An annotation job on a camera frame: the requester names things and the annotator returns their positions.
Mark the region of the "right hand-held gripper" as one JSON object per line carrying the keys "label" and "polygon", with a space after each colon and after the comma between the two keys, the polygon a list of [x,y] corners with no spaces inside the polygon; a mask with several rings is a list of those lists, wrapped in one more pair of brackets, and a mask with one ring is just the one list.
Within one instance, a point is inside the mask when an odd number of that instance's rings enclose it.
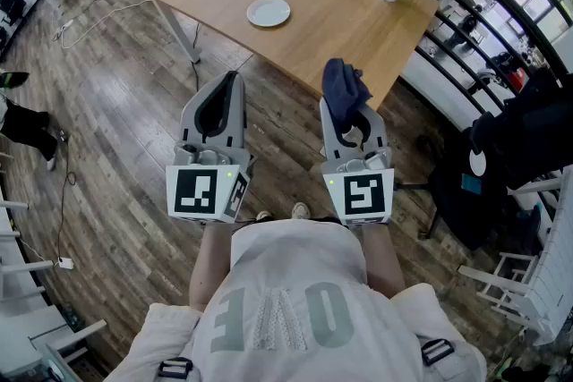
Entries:
{"label": "right hand-held gripper", "polygon": [[369,106],[355,112],[353,126],[362,134],[361,149],[371,152],[358,157],[357,145],[337,132],[325,98],[320,100],[320,113],[328,160],[321,165],[321,172],[338,219],[343,225],[388,223],[395,171],[390,166],[384,120]]}

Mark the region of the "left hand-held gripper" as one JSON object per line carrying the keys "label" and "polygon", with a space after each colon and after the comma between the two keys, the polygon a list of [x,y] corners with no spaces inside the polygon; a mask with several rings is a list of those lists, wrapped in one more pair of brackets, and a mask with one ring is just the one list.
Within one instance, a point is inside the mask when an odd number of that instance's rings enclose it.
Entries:
{"label": "left hand-held gripper", "polygon": [[186,104],[183,142],[175,144],[175,162],[166,167],[171,217],[234,223],[252,175],[252,155],[242,149],[244,128],[244,82],[238,72],[220,75]]}

